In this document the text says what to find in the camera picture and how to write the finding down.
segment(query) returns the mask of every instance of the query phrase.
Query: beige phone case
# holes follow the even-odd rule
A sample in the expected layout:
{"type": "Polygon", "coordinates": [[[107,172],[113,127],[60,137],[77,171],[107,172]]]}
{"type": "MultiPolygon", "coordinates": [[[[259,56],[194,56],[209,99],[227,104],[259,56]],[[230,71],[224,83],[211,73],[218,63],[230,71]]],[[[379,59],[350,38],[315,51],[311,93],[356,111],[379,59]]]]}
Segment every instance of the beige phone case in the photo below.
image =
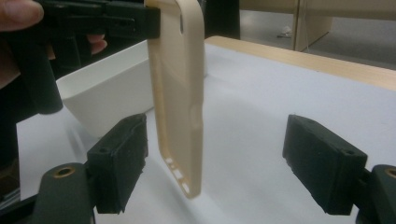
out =
{"type": "Polygon", "coordinates": [[[148,41],[160,151],[188,198],[201,192],[204,18],[196,0],[146,0],[161,10],[161,36],[148,41]]]}

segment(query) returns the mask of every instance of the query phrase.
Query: white table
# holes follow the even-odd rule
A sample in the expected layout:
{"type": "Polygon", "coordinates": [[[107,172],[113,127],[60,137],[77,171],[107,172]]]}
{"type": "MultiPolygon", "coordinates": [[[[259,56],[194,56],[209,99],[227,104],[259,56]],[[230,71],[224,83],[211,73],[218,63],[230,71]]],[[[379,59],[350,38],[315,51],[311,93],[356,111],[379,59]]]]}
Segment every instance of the white table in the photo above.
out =
{"type": "MultiPolygon", "coordinates": [[[[288,114],[366,152],[369,170],[395,165],[396,91],[210,44],[206,58],[202,194],[186,199],[167,170],[151,110],[149,157],[126,213],[97,215],[97,223],[354,223],[356,208],[351,217],[324,214],[282,158],[288,114]]],[[[84,162],[97,141],[66,109],[18,129],[22,198],[53,166],[84,162]]]]}

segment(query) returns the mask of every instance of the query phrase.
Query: white container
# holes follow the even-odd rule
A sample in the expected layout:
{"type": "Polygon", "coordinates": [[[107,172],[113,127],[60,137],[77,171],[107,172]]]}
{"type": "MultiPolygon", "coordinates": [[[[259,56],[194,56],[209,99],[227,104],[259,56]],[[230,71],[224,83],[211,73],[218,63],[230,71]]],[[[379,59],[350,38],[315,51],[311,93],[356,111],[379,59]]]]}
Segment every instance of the white container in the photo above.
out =
{"type": "Polygon", "coordinates": [[[64,105],[96,137],[154,106],[147,41],[57,80],[64,105]]]}

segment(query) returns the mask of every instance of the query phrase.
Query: gray floor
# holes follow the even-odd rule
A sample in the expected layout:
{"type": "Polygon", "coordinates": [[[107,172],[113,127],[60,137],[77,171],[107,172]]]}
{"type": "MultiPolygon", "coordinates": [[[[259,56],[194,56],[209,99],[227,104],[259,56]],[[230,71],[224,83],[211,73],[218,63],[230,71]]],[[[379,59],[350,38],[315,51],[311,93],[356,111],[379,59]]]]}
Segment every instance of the gray floor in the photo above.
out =
{"type": "MultiPolygon", "coordinates": [[[[292,15],[241,11],[243,40],[291,48],[290,38],[278,38],[292,15]]],[[[332,29],[304,52],[396,70],[396,21],[333,18],[332,29]]]]}

